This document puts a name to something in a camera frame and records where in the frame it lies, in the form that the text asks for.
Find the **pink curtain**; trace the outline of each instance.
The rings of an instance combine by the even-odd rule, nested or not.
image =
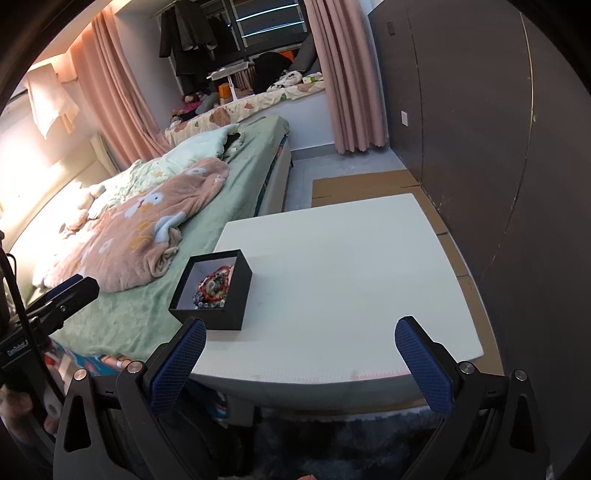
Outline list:
[[[122,163],[152,160],[170,150],[129,68],[110,7],[86,27],[70,53],[80,87]]]
[[[304,0],[338,152],[386,143],[379,83],[359,0]]]

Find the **pink blanket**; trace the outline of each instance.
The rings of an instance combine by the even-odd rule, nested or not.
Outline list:
[[[178,226],[213,200],[228,171],[217,158],[200,160],[80,231],[68,232],[44,284],[52,288],[79,273],[95,278],[101,291],[114,292],[162,277],[178,251]]]

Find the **black box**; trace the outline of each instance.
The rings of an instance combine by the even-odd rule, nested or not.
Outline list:
[[[193,297],[199,284],[224,265],[234,266],[224,306],[198,309]],[[240,250],[191,257],[174,290],[168,311],[181,323],[196,317],[203,321],[208,330],[241,330],[251,278],[252,270]]]

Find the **ceiling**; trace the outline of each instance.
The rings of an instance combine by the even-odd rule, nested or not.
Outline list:
[[[35,63],[47,60],[56,55],[67,52],[70,45],[80,35],[82,30],[97,16],[107,5],[111,4],[113,11],[117,14],[145,15],[150,17],[158,10],[166,7],[173,0],[95,0],[86,7],[69,25],[64,28],[56,38],[39,55]]]
[[[97,14],[109,5],[111,0],[96,0],[94,3],[86,7],[74,20],[72,20],[66,28],[64,28],[56,38],[47,46],[45,50],[39,55],[35,61],[46,60],[56,55],[65,53],[74,40],[80,35],[82,30],[97,16]]]
[[[161,8],[166,7],[173,0],[131,0],[119,11],[125,14],[154,15]]]

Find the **bed cover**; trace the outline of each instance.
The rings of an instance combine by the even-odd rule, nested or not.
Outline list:
[[[237,124],[267,108],[288,100],[298,100],[317,92],[324,91],[324,80],[299,83],[290,87],[272,90],[244,97],[234,102],[215,107],[208,112],[167,128],[166,140],[172,145],[179,145],[183,140],[202,132],[207,132],[230,124]]]
[[[276,115],[241,125],[243,142],[228,159],[226,185],[198,215],[181,225],[183,240],[168,273],[145,286],[100,294],[52,338],[78,356],[125,355],[142,361],[168,342],[181,325],[168,312],[168,305],[189,257],[212,252],[227,222],[254,215],[288,131],[287,121]]]

